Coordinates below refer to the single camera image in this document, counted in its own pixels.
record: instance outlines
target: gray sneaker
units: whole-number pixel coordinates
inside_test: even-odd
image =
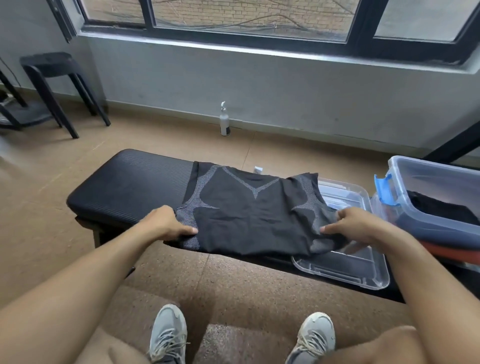
[[[185,364],[187,323],[180,309],[166,304],[156,316],[150,339],[152,363]]]
[[[335,350],[335,329],[327,314],[315,312],[300,327],[297,344],[285,364],[314,364]]]

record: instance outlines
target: black bench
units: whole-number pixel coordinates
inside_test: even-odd
[[[193,162],[182,159],[122,150],[78,186],[68,197],[67,205],[83,227],[93,230],[95,247],[98,247],[136,224],[154,208],[169,205],[176,209],[182,203],[192,165]],[[288,258],[233,258],[403,302],[391,271],[390,285],[373,291],[304,273]],[[480,273],[454,265],[445,266],[480,297]]]

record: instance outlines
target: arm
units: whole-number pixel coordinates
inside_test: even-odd
[[[163,206],[13,301],[0,311],[0,363],[73,363],[145,249],[196,233]]]
[[[480,357],[480,301],[415,238],[359,208],[338,212],[322,232],[341,233],[387,255],[433,364],[477,363]]]

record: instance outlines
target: window frame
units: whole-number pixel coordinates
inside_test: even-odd
[[[375,37],[388,0],[360,0],[345,42],[157,27],[151,0],[138,0],[144,24],[95,20],[88,18],[81,0],[74,1],[78,1],[85,18],[82,31],[220,46],[450,66],[465,63],[480,43],[480,1],[450,43]]]

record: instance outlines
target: clear plastic container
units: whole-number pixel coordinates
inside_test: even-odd
[[[414,237],[439,245],[480,249],[480,226],[417,210],[408,191],[468,207],[480,217],[480,171],[395,156],[383,179],[375,185],[385,219]]]
[[[356,206],[372,211],[368,193],[360,186],[319,178],[318,188],[330,207],[343,209]],[[308,259],[292,257],[292,262],[304,272],[355,284],[370,290],[381,290],[390,283],[385,256],[370,247],[352,255],[336,251]]]

